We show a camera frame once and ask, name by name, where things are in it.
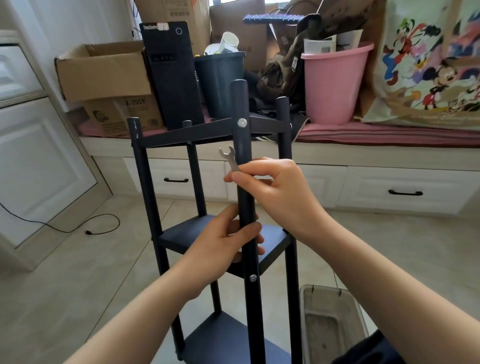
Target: black handle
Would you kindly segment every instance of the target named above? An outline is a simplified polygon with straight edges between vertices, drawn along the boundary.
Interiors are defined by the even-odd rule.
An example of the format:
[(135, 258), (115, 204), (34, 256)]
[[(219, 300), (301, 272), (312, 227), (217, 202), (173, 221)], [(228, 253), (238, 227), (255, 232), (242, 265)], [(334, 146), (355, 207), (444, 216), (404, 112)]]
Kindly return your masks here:
[(422, 191), (416, 191), (415, 193), (413, 194), (403, 194), (401, 192), (396, 192), (395, 190), (388, 190), (388, 193), (389, 194), (399, 194), (399, 195), (402, 195), (402, 196), (423, 196), (423, 192)]
[(165, 177), (163, 179), (165, 182), (178, 182), (178, 183), (187, 183), (188, 178), (185, 178), (184, 180), (171, 180), (170, 178)]

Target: computer tower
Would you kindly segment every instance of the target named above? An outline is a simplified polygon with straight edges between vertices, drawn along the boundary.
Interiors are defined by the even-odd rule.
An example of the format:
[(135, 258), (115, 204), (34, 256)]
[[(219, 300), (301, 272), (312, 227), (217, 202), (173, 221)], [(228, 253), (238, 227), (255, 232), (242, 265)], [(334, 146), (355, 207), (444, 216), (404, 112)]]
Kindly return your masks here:
[(167, 129), (204, 123), (187, 22), (141, 23), (145, 62)]

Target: person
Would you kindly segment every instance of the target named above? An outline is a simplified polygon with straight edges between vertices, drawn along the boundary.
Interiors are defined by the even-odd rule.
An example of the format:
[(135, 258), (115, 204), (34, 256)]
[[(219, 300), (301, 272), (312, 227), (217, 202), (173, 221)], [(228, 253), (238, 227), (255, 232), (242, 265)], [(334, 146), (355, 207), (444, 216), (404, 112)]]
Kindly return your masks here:
[[(225, 181), (251, 193), (280, 226), (333, 268), (405, 362), (480, 363), (480, 323), (335, 222), (292, 160), (256, 159)], [(238, 250), (259, 236), (261, 224), (239, 229), (237, 213), (232, 205), (212, 219), (177, 264), (66, 363), (150, 363), (182, 307), (219, 279)]]

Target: shelf rack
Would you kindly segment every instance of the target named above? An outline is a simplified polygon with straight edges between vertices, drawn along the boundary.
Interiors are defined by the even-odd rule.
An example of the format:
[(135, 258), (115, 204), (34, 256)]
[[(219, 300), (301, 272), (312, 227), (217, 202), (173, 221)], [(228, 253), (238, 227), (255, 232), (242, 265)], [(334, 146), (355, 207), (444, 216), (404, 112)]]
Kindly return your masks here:
[[(276, 100), (277, 118), (254, 117), (249, 114), (248, 87), (245, 80), (231, 83), (232, 118), (192, 126), (184, 121), (183, 128), (143, 137), (140, 120), (129, 118), (132, 148), (142, 187), (145, 208), (152, 234), (158, 270), (169, 269), (166, 249), (183, 254), (214, 217), (206, 211), (196, 151), (197, 144), (233, 140), (235, 159), (240, 164), (252, 159), (252, 137), (278, 134), (280, 158), (292, 158), (289, 100)], [(198, 216), (165, 231), (162, 230), (147, 148), (186, 146), (192, 172)], [(240, 227), (255, 221), (252, 195), (238, 187)], [(178, 360), (187, 364), (301, 364), (300, 297), (297, 264), (297, 242), (277, 226), (263, 225), (265, 254), (258, 256), (255, 239), (242, 247), (242, 261), (232, 263), (228, 273), (243, 278), (247, 311), (247, 326), (222, 311), (218, 282), (210, 285), (214, 312), (186, 339), (177, 316), (172, 324)], [(288, 317), (291, 355), (264, 338), (260, 276), (285, 251), (287, 271)]]

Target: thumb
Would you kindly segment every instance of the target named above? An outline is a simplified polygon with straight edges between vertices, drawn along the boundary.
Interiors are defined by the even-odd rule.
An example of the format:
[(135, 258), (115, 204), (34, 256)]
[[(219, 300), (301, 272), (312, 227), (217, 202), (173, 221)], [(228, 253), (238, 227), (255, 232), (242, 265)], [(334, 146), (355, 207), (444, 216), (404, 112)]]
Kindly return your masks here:
[(250, 240), (255, 239), (255, 237), (260, 234), (262, 230), (262, 225), (260, 222), (256, 221), (247, 226), (241, 228), (234, 235), (231, 235), (227, 238), (229, 244), (232, 245), (232, 248), (238, 251), (242, 246), (248, 243)]
[(233, 172), (231, 177), (233, 182), (235, 182), (238, 186), (243, 188), (257, 200), (262, 193), (267, 192), (271, 188), (247, 173)]

